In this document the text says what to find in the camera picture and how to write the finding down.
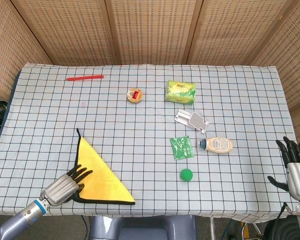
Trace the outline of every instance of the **green ball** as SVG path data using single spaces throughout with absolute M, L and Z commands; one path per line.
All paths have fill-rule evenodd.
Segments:
M 180 177 L 183 181 L 189 182 L 192 177 L 194 176 L 194 174 L 192 173 L 192 171 L 190 169 L 183 169 L 180 173 Z

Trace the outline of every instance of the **small round container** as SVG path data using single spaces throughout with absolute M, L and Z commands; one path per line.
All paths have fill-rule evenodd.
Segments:
M 143 92 L 139 88 L 131 88 L 126 94 L 126 98 L 128 99 L 128 101 L 133 104 L 140 103 L 142 97 L 143 97 Z

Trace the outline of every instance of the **green packet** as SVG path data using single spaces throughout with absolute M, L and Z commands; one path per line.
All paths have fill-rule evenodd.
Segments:
M 175 160 L 192 158 L 195 156 L 188 136 L 170 138 L 170 143 Z
M 193 104 L 196 97 L 196 84 L 169 80 L 165 88 L 165 100 L 181 104 Z

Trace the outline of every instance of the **robotic hand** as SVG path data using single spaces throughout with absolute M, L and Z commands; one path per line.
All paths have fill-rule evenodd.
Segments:
M 84 184 L 79 184 L 79 182 L 93 172 L 92 170 L 86 171 L 86 167 L 78 170 L 80 167 L 81 165 L 77 165 L 63 174 L 42 191 L 39 199 L 34 200 L 21 212 L 1 225 L 0 240 L 14 239 L 44 215 L 50 206 L 58 206 L 70 200 L 75 192 L 80 192 L 84 188 Z
M 274 186 L 289 192 L 294 199 L 299 201 L 299 204 L 295 209 L 296 212 L 292 212 L 288 206 L 285 208 L 289 213 L 297 216 L 300 227 L 300 143 L 296 144 L 287 137 L 284 137 L 283 140 L 286 146 L 279 140 L 276 140 L 276 143 L 282 153 L 288 183 L 277 182 L 271 176 L 268 176 L 267 178 Z

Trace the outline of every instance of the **green sachet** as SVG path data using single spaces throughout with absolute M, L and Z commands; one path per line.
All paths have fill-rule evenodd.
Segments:
M 188 136 L 170 138 L 175 160 L 192 158 L 194 151 Z

